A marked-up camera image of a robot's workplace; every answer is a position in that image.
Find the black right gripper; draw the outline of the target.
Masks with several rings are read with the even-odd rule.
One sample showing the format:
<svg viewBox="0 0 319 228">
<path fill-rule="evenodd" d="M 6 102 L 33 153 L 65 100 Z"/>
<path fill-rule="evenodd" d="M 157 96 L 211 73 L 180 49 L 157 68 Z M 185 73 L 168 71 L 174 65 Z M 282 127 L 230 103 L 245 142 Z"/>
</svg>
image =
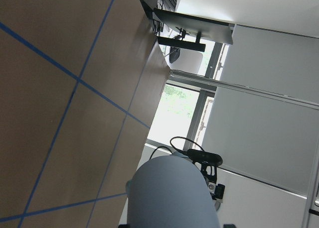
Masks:
<svg viewBox="0 0 319 228">
<path fill-rule="evenodd" d="M 200 172 L 206 181 L 212 200 L 223 203 L 225 185 L 217 183 L 217 167 L 201 164 Z"/>
</svg>

